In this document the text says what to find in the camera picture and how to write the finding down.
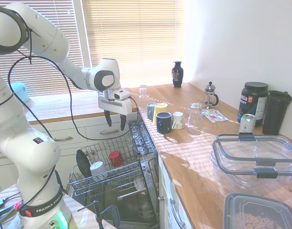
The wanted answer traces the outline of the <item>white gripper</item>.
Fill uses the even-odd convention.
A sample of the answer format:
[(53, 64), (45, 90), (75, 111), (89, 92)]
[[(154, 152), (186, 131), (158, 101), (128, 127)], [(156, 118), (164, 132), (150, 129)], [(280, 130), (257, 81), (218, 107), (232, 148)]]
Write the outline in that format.
[(130, 100), (131, 93), (127, 90), (112, 90), (110, 98), (107, 96), (108, 90), (98, 93), (98, 106), (104, 110), (104, 115), (109, 127), (112, 126), (111, 114), (114, 112), (120, 114), (121, 130), (126, 126), (126, 115), (132, 113), (132, 104)]

